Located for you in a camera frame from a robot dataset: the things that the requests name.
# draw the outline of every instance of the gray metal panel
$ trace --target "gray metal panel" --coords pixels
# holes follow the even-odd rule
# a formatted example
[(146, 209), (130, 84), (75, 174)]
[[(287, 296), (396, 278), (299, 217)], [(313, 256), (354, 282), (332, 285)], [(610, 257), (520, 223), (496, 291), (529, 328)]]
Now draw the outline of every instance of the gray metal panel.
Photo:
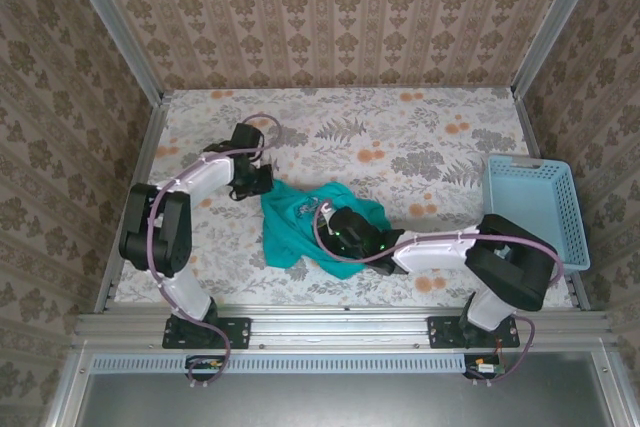
[(588, 354), (532, 355), (518, 375), (233, 375), (189, 388), (183, 375), (89, 381), (83, 427), (614, 425)]
[[(78, 352), (69, 353), (67, 361), (60, 374), (60, 380), (58, 381), (58, 387), (56, 394), (51, 401), (51, 407), (49, 408), (49, 415), (44, 422), (44, 427), (56, 427), (64, 425), (64, 412), (71, 407), (71, 395), (74, 388), (77, 389), (79, 382), (76, 379), (78, 375), (79, 363), (81, 354)], [(82, 385), (81, 395), (76, 395), (79, 400), (82, 400), (84, 395), (85, 385)]]
[(513, 80), (516, 98), (524, 97), (577, 2), (578, 0), (554, 0), (551, 4)]
[[(98, 354), (91, 374), (185, 374), (188, 354)], [(234, 353), (225, 374), (451, 374), (466, 370), (463, 354), (256, 355)]]
[(90, 1), (149, 102), (153, 107), (158, 107), (160, 105), (160, 93), (162, 92), (160, 81), (156, 78), (156, 74), (147, 62), (142, 47), (127, 27), (126, 21), (113, 0)]

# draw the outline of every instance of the blue plastic basket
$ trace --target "blue plastic basket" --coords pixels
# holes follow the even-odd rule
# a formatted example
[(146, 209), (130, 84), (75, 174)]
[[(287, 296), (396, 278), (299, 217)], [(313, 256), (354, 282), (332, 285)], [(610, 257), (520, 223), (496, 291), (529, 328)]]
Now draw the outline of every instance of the blue plastic basket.
[(567, 273), (590, 266), (571, 168), (564, 162), (492, 155), (484, 212), (499, 214), (553, 245)]

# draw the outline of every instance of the teal cloth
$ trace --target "teal cloth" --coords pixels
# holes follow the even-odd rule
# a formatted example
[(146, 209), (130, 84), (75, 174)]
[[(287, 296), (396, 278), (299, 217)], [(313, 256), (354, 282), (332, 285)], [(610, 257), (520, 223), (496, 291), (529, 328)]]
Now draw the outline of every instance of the teal cloth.
[(263, 247), (267, 265), (287, 269), (302, 255), (306, 255), (339, 279), (347, 279), (365, 268), (364, 264), (338, 262), (318, 246), (313, 235), (313, 215), (318, 205), (326, 199), (331, 199), (335, 209), (351, 207), (378, 229), (391, 228), (382, 205), (356, 198), (342, 184), (331, 182), (319, 189), (301, 192), (276, 180), (273, 190), (260, 197), (264, 212)]

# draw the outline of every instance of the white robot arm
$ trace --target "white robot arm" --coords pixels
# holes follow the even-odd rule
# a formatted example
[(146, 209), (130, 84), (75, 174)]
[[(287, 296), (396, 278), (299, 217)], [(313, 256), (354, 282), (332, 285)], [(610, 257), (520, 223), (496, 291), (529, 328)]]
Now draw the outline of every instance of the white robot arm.
[[(215, 324), (215, 302), (193, 275), (191, 254), (191, 210), (213, 192), (231, 187), (230, 196), (242, 200), (271, 190), (270, 165), (260, 165), (262, 133), (246, 123), (236, 126), (230, 141), (212, 144), (176, 177), (158, 185), (136, 184), (125, 207), (120, 235), (120, 255), (138, 270), (150, 270), (168, 297), (174, 313), (187, 319)], [(155, 216), (156, 199), (161, 197)], [(149, 224), (153, 220), (152, 242)], [(153, 269), (149, 268), (151, 245)]]
[(317, 209), (314, 232), (318, 244), (334, 259), (366, 263), (382, 275), (434, 268), (470, 270), (482, 288), (469, 299), (461, 317), (468, 347), (478, 329), (496, 331), (517, 309), (540, 310), (548, 286), (563, 275), (553, 247), (495, 214), (453, 232), (380, 231), (350, 208), (335, 210), (324, 202)]

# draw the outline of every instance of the white tablecloth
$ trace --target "white tablecloth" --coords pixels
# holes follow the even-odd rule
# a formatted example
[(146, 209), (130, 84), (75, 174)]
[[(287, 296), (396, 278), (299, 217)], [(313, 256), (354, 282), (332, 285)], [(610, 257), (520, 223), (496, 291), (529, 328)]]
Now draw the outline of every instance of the white tablecloth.
[[(180, 172), (245, 117), (269, 113), (284, 126), (264, 159), (302, 190), (338, 181), (383, 204), (394, 227), (452, 230), (482, 217), (481, 178), (489, 153), (526, 154), (508, 89), (289, 89), (179, 91), (172, 98), (150, 180)], [(255, 121), (266, 135), (275, 129)], [(382, 277), (370, 269), (341, 281), (313, 262), (265, 265), (258, 198), (213, 193), (192, 212), (198, 279), (218, 303), (251, 305), (462, 306), (479, 281), (468, 271)], [(157, 302), (148, 274), (125, 264), (118, 302)], [(545, 307), (571, 307), (565, 282)]]

